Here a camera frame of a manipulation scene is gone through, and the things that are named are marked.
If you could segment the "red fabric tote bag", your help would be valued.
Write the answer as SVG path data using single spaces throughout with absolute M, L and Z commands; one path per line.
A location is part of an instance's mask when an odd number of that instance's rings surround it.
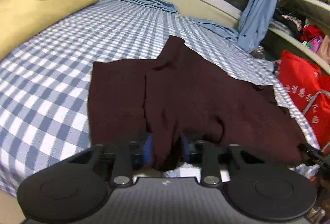
M 329 146 L 329 76 L 308 60 L 283 51 L 277 76 L 312 127 L 321 149 Z

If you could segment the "right blue star curtain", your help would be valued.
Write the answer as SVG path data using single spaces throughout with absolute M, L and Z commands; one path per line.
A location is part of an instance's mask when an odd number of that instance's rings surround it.
M 231 40 L 241 49 L 251 53 L 264 39 L 276 9 L 277 0 L 249 0 L 239 19 L 238 29 L 207 19 L 190 19 L 220 37 Z

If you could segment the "dark folded clothes on shelf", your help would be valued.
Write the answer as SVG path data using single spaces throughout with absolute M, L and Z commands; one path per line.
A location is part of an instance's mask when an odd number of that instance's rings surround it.
M 291 35 L 295 39 L 300 38 L 303 28 L 310 26 L 310 21 L 306 18 L 306 16 L 297 12 L 291 12 L 284 7 L 277 7 L 275 9 L 273 19 L 288 27 Z

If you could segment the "white wall shelf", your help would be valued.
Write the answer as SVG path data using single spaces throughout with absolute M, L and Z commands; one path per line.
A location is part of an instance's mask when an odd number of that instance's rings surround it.
M 325 37 L 329 37 L 329 4 L 321 0 L 279 0 L 262 45 L 275 58 L 288 50 L 329 74 L 328 60 L 317 54 Z

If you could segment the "yellow avocado print pillow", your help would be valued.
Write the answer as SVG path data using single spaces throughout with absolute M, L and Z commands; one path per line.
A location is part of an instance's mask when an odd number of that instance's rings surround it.
M 99 0 L 1 0 L 1 59 L 44 29 Z

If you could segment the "maroon vintage print sweater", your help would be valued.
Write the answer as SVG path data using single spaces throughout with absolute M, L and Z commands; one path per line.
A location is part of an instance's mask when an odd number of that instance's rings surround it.
M 93 145 L 152 136 L 152 167 L 176 167 L 181 136 L 220 146 L 238 144 L 250 154 L 288 166 L 306 156 L 305 137 L 288 109 L 279 107 L 272 86 L 230 77 L 169 37 L 155 59 L 95 62 L 88 93 Z

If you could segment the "blue white checkered bedsheet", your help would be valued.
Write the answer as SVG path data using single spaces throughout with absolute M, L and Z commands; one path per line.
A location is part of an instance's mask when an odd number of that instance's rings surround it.
M 180 14 L 100 0 L 1 61 L 1 190 L 15 196 L 26 177 L 90 146 L 87 97 L 95 61 L 156 58 L 171 35 L 235 79 L 272 85 L 277 104 L 290 110 L 307 143 L 318 147 L 267 61 Z

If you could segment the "red garment on shelf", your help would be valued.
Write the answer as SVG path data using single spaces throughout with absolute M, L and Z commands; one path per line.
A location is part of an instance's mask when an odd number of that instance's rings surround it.
M 317 25 L 312 25 L 308 26 L 302 29 L 302 34 L 299 38 L 301 42 L 309 42 L 312 39 L 321 36 L 322 38 L 325 37 L 325 33 L 317 26 Z

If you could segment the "pink handbag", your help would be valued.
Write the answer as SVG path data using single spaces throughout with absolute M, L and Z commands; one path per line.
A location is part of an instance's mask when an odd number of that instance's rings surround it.
M 325 36 L 322 44 L 317 50 L 317 55 L 325 60 L 327 64 L 330 64 L 330 38 L 329 36 Z

